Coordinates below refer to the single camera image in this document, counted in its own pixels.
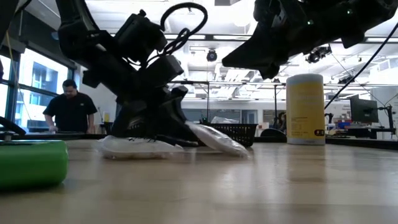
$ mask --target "black t-shirt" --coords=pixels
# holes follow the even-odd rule
[[[64,94],[52,99],[43,114],[55,116],[59,131],[86,132],[87,115],[97,112],[93,100],[84,93],[68,99]]]
[[[2,76],[3,75],[4,75],[4,69],[2,67],[2,63],[1,63],[1,60],[0,60],[0,81],[2,80]]]

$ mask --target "workbench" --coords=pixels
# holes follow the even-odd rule
[[[0,195],[1,223],[397,223],[398,154],[256,143],[251,160],[207,148],[111,161],[68,141],[63,185]]]

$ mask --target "person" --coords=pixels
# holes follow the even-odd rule
[[[278,117],[274,118],[274,124],[272,125],[272,128],[279,129],[283,125],[283,120],[282,120],[283,115],[284,112],[280,112],[278,114]]]
[[[286,132],[286,113],[283,113],[279,118],[279,128],[280,131]]]
[[[1,59],[0,59],[0,81],[2,81],[2,76],[4,75],[4,68],[2,67]]]
[[[93,134],[94,114],[97,112],[93,100],[77,91],[73,80],[65,80],[62,88],[63,94],[52,99],[43,112],[49,130]]]

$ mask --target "camera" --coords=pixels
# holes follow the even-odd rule
[[[305,59],[308,63],[317,63],[321,59],[325,58],[326,55],[331,54],[331,47],[330,45],[327,47],[316,47],[311,51],[309,56]]]
[[[214,49],[209,50],[209,52],[207,53],[206,59],[208,62],[215,62],[217,60],[216,50],[214,50]]]

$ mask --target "computer monitor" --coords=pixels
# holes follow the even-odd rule
[[[359,95],[357,94],[357,95],[351,96],[351,97],[349,97],[349,99],[359,99]]]
[[[349,99],[351,120],[362,123],[378,123],[377,102],[374,100]]]

